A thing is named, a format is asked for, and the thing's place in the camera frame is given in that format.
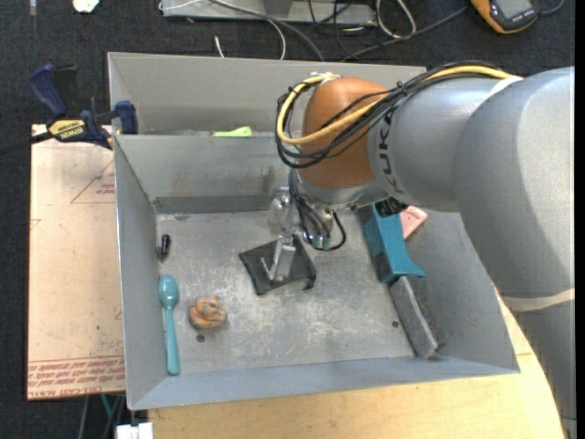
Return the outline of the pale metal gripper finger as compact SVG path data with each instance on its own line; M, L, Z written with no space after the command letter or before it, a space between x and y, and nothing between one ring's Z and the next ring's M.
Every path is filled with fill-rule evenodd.
M279 262L281 257L281 241L271 242L261 256L261 263L266 276L270 280L279 279Z
M283 280L289 277L293 265L294 254L295 247L293 245L283 244L281 246L276 264L276 278L278 280Z

